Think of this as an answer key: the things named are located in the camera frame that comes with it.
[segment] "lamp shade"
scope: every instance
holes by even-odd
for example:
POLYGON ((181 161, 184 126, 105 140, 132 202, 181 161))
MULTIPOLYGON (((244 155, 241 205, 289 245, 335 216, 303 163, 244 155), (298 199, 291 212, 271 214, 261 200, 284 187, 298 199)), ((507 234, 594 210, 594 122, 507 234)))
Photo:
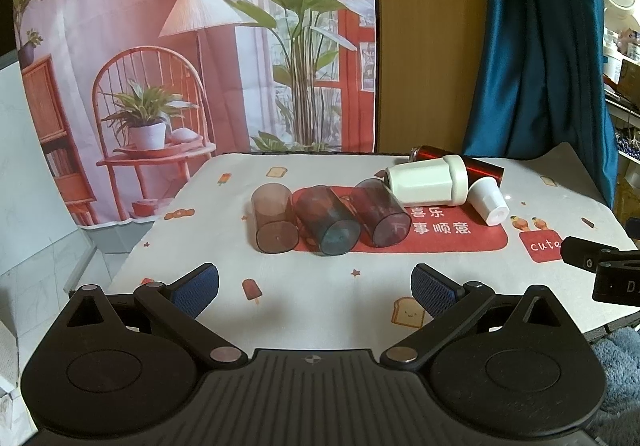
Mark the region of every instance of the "lamp shade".
POLYGON ((176 0, 160 37, 242 22, 238 13, 224 0, 176 0))

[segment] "small white cup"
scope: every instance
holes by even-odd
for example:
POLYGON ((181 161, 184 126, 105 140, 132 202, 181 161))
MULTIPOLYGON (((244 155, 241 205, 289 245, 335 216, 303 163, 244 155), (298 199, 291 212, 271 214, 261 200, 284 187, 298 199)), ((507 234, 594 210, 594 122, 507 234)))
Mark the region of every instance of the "small white cup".
POLYGON ((469 189, 459 155, 398 164, 386 170, 386 185, 405 207, 460 206, 469 189))
POLYGON ((466 198, 486 225, 499 225, 509 216, 509 207, 493 177, 482 177, 469 188, 466 198))

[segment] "teal satin curtain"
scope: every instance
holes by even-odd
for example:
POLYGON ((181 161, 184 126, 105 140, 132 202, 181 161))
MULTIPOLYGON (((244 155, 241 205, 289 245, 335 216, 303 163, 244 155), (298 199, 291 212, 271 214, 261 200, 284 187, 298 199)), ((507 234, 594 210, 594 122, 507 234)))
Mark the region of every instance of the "teal satin curtain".
POLYGON ((569 142, 611 207, 618 167, 602 87, 604 0, 488 0, 466 155, 530 159, 569 142))

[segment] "red thermos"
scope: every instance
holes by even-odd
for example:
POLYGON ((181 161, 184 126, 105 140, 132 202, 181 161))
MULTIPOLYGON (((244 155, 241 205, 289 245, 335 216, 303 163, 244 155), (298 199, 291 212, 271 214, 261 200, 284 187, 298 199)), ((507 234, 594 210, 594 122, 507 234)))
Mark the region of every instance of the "red thermos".
MULTIPOLYGON (((419 148, 414 148, 411 151, 409 162, 440 159, 445 155, 453 155, 453 153, 440 148, 435 148, 434 146, 420 146, 419 148)), ((498 187, 500 187, 502 177, 504 176, 504 168, 479 161, 478 159, 472 159, 471 157, 465 157, 462 155, 461 157, 465 163, 466 172, 469 175, 469 185, 482 177, 493 177, 498 183, 498 187)))

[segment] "white tablecloth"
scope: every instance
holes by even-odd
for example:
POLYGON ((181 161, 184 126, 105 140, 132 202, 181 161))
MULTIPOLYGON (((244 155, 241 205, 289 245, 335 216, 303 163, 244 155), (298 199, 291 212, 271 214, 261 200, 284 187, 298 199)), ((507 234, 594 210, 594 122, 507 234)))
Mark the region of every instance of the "white tablecloth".
MULTIPOLYGON (((635 248, 601 203, 568 144, 533 161, 487 159, 505 168, 501 189, 511 214, 520 220, 515 227, 509 219, 504 229, 493 228, 493 233, 471 224, 468 227, 474 240, 466 235, 470 239, 463 243, 476 241, 480 234, 489 235, 487 245, 496 251, 398 254, 389 252, 396 250, 391 248, 384 253, 327 257, 301 251, 266 255, 255 248, 250 198, 260 185, 279 182, 292 191, 318 184, 353 187, 400 161, 373 155, 216 157, 167 209, 172 213, 183 209, 186 212, 179 211, 179 215, 191 216, 158 220, 131 252, 109 292, 132 292, 145 277, 168 284, 211 262, 220 271, 220 291, 198 321, 249 355, 257 348, 369 348, 378 357, 415 331, 406 326, 411 320, 398 315, 398 308, 401 313, 411 309, 411 304, 399 300, 411 296, 410 275, 417 263, 428 263, 460 284, 482 281, 497 293, 522 294, 532 284, 549 286, 583 332, 636 311, 634 307, 594 302, 594 276, 557 259, 559 239, 566 236, 593 239, 623 250, 635 248), (270 173, 274 168, 286 171, 270 173), (282 177, 267 176, 282 173, 282 177), (546 226, 538 229, 534 217, 546 226), (520 229, 524 220, 531 231, 520 229), (255 280, 262 291, 259 304, 244 295, 245 279, 255 280)), ((428 208, 424 211, 424 216, 414 213, 409 238, 421 238, 427 247, 449 236, 462 241, 463 235, 454 227, 456 220, 463 220, 460 212, 449 211, 448 218, 441 219, 447 220, 451 231, 446 233, 445 229, 435 231, 434 224, 440 221, 428 208)), ((417 316, 424 324, 430 321, 429 315, 417 316)))

